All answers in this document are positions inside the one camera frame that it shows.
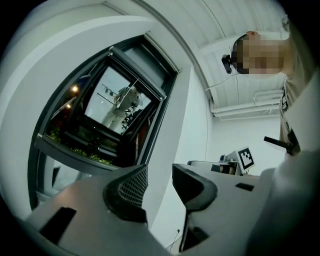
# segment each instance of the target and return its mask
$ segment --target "short hair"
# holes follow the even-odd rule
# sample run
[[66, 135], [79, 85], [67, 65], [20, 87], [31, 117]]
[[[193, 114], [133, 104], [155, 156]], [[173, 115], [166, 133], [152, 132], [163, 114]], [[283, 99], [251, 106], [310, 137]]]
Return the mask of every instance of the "short hair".
[[244, 68], [244, 39], [247, 34], [240, 36], [233, 45], [231, 63], [240, 74], [249, 74], [249, 69]]

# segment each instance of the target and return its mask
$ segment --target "ear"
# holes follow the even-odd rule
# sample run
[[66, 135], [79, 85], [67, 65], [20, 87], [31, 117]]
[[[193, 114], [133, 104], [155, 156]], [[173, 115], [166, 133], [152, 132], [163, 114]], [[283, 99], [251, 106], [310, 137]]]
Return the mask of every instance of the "ear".
[[255, 36], [255, 35], [258, 35], [258, 32], [256, 32], [256, 31], [248, 31], [246, 34], [248, 36]]

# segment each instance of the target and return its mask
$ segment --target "headset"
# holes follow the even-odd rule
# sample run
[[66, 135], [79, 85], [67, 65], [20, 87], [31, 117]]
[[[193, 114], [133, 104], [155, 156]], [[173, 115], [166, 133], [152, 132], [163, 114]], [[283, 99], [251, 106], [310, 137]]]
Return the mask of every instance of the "headset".
[[231, 62], [231, 57], [230, 57], [230, 55], [229, 55], [229, 54], [228, 54], [228, 55], [224, 54], [224, 55], [222, 56], [221, 61], [222, 61], [222, 64], [223, 64], [223, 66], [224, 66], [224, 68], [225, 68], [225, 71], [226, 71], [228, 74], [231, 74], [231, 73], [232, 73], [232, 62]]

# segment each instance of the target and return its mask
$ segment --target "window glass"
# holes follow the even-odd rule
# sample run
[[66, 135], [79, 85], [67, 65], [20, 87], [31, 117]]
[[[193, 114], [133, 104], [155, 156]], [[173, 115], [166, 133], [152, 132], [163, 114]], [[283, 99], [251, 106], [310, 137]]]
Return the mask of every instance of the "window glass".
[[99, 133], [92, 132], [81, 125], [78, 126], [77, 129], [72, 132], [72, 134], [87, 143], [99, 145], [100, 147], [102, 146], [103, 148], [108, 148], [110, 150], [115, 150], [118, 145], [116, 142], [104, 138], [103, 136], [99, 135]]
[[131, 48], [124, 52], [129, 56], [140, 68], [142, 68], [158, 86], [162, 87], [165, 81], [165, 76], [155, 66], [157, 60], [152, 58], [149, 54], [145, 54], [144, 51], [138, 48]]
[[132, 120], [151, 102], [134, 84], [131, 85], [122, 75], [108, 67], [94, 89], [85, 115], [123, 134]]

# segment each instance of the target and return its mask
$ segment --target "black window frame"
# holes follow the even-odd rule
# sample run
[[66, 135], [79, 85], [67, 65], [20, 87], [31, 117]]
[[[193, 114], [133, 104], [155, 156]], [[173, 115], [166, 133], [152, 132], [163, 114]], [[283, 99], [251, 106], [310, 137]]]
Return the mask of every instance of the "black window frame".
[[[104, 148], [100, 144], [95, 146], [95, 143], [93, 143], [93, 146], [95, 146], [95, 151], [103, 156], [110, 155], [118, 158], [121, 156], [125, 156], [128, 152], [124, 149], [126, 149], [127, 146], [132, 143], [133, 139], [136, 137], [137, 133], [139, 132], [148, 116], [156, 111], [163, 98], [166, 98], [165, 92], [161, 88], [158, 88], [155, 84], [148, 84], [144, 77], [148, 74], [144, 73], [141, 75], [140, 73], [138, 73], [142, 73], [143, 70], [139, 70], [138, 68], [136, 68], [138, 70], [136, 71], [133, 67], [130, 66], [133, 65], [132, 63], [130, 63], [130, 61], [131, 60], [129, 57], [121, 53], [121, 51], [116, 47], [113, 47], [112, 50], [110, 50], [110, 53], [105, 57], [105, 59], [101, 60], [95, 66], [94, 70], [92, 71], [91, 77], [86, 81], [80, 94], [74, 101], [73, 107], [66, 121], [67, 132], [64, 132], [64, 134], [67, 135], [70, 139], [73, 139], [79, 144], [82, 144], [83, 146], [88, 147], [89, 144], [83, 139], [76, 138], [72, 133], [72, 130], [76, 130], [76, 127], [79, 126], [86, 126], [86, 128], [92, 133], [98, 133], [100, 134], [100, 136], [104, 136], [108, 140], [117, 138], [117, 140], [113, 140], [114, 142], [119, 143], [119, 152], [117, 154], [110, 152], [110, 150]], [[135, 120], [122, 135], [119, 135], [118, 133], [108, 129], [104, 125], [99, 124], [89, 117], [86, 118], [85, 115], [85, 111], [93, 96], [94, 90], [97, 87], [99, 80], [109, 67], [113, 68], [116, 72], [127, 79], [130, 82], [129, 87], [134, 85], [138, 88], [139, 91], [142, 91], [151, 100], [148, 106], [146, 106], [146, 108], [141, 111], [141, 117], [139, 118], [139, 116], [137, 116], [137, 118], [135, 118]]]
[[[167, 76], [164, 81], [165, 86], [162, 89], [160, 88], [159, 90], [159, 88], [154, 85], [150, 87], [150, 82], [152, 81], [150, 81], [150, 77], [148, 76], [148, 74], [146, 74], [144, 70], [142, 70], [124, 53], [124, 51], [134, 48], [137, 45], [143, 46], [150, 53], [152, 53], [152, 55], [159, 62], [156, 65], [165, 67]], [[82, 74], [88, 71], [90, 67], [94, 67], [94, 65], [103, 61], [107, 57], [112, 59], [113, 63], [118, 63], [119, 65], [121, 65], [121, 67], [126, 69], [126, 71], [128, 72], [132, 72], [133, 70], [133, 75], [138, 76], [139, 81], [143, 83], [145, 88], [148, 89], [149, 93], [152, 93], [159, 99], [157, 108], [152, 110], [152, 115], [154, 115], [154, 118], [152, 119], [152, 122], [148, 128], [143, 141], [143, 146], [140, 150], [139, 158], [136, 159], [135, 164], [147, 164], [150, 160], [150, 156], [152, 154], [152, 150], [154, 148], [155, 141], [157, 139], [159, 129], [161, 127], [161, 123], [164, 118], [178, 73], [170, 66], [166, 59], [144, 36], [137, 36], [117, 43], [114, 46], [108, 47], [82, 63], [58, 86], [58, 88], [48, 100], [36, 124], [29, 150], [28, 190], [30, 205], [32, 209], [34, 209], [38, 205], [37, 183], [38, 177], [40, 178], [42, 174], [39, 174], [37, 172], [38, 168], [43, 165], [41, 159], [45, 159], [45, 157], [40, 157], [43, 154], [50, 156], [51, 158], [61, 162], [62, 164], [65, 164], [85, 174], [101, 175], [108, 171], [114, 171], [117, 169], [114, 166], [109, 166], [104, 163], [100, 163], [92, 159], [77, 155], [63, 145], [60, 145], [59, 143], [53, 141], [48, 135], [46, 135], [46, 128], [50, 122], [50, 118], [56, 110], [56, 107], [59, 104], [60, 100], [64, 97], [70, 87]], [[119, 137], [119, 134], [117, 134], [116, 132], [114, 132], [113, 134], [111, 132], [108, 132], [108, 134], [113, 135], [114, 139], [117, 139], [117, 137]]]

